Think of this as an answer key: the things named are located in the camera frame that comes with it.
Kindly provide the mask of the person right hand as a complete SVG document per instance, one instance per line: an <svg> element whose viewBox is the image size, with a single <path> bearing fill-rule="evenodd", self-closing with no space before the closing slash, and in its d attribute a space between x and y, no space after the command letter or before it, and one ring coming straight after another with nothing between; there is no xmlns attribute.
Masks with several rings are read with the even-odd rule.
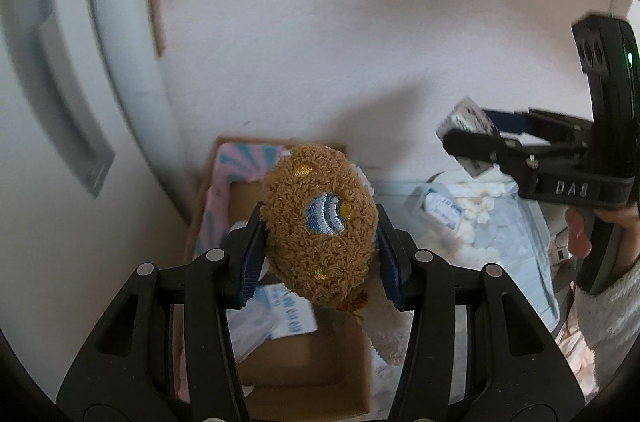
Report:
<svg viewBox="0 0 640 422"><path fill-rule="evenodd" d="M634 203L618 210L596 210L594 214L603 222L619 226L622 232L617 259L613 266L611 279L620 279L639 260L639 210ZM586 224L575 208L568 208L565 213L570 234L568 235L568 251L575 257L586 257L591 251L591 241L586 234Z"/></svg>

